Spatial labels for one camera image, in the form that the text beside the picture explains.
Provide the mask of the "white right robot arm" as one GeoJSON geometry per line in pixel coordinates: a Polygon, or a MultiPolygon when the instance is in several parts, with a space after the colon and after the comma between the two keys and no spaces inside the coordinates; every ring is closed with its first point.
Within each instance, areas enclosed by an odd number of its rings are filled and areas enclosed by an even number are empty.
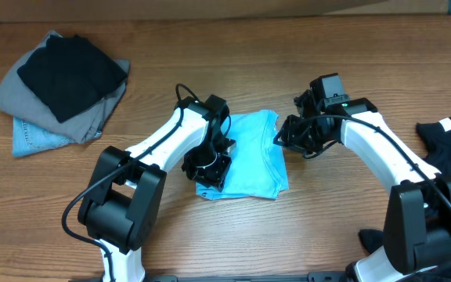
{"type": "Polygon", "coordinates": [[[310,273],[311,281],[451,281],[451,117],[420,124],[428,155],[418,157],[365,98],[351,99],[337,74],[312,81],[294,100],[298,112],[276,145],[310,159],[340,143],[358,155],[388,193],[380,232],[363,230],[369,254],[344,272],[310,273]]]}

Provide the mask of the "light blue printed t-shirt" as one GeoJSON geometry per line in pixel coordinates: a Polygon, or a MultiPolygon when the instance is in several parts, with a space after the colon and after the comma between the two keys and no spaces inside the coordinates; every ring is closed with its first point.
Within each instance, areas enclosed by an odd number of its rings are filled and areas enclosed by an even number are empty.
{"type": "Polygon", "coordinates": [[[196,195],[210,200],[260,197],[275,200],[289,189],[281,146],[273,143],[279,115],[273,110],[234,114],[222,130],[236,141],[232,164],[221,192],[196,184],[196,195]]]}

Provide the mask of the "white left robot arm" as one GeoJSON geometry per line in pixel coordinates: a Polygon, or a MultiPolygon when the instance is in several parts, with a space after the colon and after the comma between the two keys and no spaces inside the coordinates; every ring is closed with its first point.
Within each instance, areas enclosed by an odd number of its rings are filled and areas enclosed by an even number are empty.
{"type": "Polygon", "coordinates": [[[141,143],[107,147],[81,199],[78,221],[101,249],[103,281],[142,281],[141,247],[152,230],[167,174],[178,162],[188,179],[221,191],[236,145],[222,133],[226,101],[177,102],[171,119],[141,143]]]}

